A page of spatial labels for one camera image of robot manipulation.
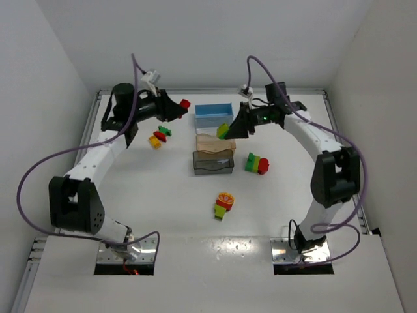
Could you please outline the red curved lego brick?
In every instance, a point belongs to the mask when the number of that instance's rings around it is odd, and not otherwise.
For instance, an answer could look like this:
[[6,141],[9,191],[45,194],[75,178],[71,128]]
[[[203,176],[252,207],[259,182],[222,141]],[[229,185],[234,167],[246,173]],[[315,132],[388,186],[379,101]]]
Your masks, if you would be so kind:
[[162,141],[162,142],[166,142],[167,141],[167,136],[163,133],[163,132],[160,132],[160,131],[156,131],[156,132],[153,132],[153,135],[158,139],[158,140],[160,140],[160,141]]

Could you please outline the red round lego brick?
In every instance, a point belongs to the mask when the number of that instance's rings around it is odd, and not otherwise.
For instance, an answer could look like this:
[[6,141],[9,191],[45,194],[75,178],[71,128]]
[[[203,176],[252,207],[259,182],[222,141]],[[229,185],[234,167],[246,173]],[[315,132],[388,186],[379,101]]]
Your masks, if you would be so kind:
[[261,158],[258,163],[257,173],[259,175],[264,175],[268,172],[270,167],[270,162],[267,158]]

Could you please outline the green lego plate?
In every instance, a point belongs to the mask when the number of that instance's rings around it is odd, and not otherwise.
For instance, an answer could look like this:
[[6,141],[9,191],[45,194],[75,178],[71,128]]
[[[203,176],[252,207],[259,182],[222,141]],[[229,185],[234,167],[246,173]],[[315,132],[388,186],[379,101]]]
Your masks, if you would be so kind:
[[170,130],[170,129],[168,129],[168,128],[166,128],[166,127],[159,126],[159,127],[158,127],[158,130],[159,130],[161,133],[165,134],[166,136],[172,136],[172,132],[171,132],[171,130]]

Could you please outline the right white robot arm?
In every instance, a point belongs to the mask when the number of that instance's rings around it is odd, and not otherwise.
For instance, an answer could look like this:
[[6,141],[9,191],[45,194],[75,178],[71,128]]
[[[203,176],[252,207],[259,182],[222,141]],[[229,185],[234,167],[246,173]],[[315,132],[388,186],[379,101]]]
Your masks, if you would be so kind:
[[324,243],[336,213],[359,192],[360,158],[352,147],[343,146],[314,126],[305,105],[291,101],[283,82],[266,85],[265,90],[267,104],[252,106],[252,89],[240,87],[239,94],[245,101],[240,103],[225,138],[248,138],[257,126],[275,123],[292,135],[314,161],[310,182],[313,200],[293,236],[294,248],[301,253]]

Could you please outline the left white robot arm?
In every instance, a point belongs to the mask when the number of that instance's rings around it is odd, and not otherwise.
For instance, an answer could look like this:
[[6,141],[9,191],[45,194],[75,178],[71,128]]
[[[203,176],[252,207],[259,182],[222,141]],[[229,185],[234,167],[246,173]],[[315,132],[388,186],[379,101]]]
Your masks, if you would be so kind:
[[98,187],[116,158],[129,148],[137,124],[150,118],[170,122],[188,112],[190,102],[172,101],[164,89],[138,92],[130,83],[113,87],[101,120],[98,143],[64,176],[49,183],[50,219],[56,228],[96,237],[114,254],[139,256],[132,229],[106,215]]

